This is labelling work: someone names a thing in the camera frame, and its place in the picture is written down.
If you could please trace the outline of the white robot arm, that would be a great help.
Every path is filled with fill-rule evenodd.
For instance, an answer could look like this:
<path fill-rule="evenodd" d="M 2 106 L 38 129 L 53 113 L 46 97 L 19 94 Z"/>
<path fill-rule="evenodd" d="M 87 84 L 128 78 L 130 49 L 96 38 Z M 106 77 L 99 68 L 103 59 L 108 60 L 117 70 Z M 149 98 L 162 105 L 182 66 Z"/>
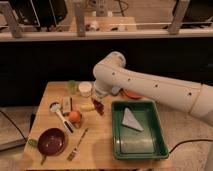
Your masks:
<path fill-rule="evenodd" d="M 188 113 L 213 127 L 213 86 L 138 73 L 127 70 L 125 65 L 125 57 L 114 51 L 94 66 L 94 92 L 99 97 L 118 86 Z"/>

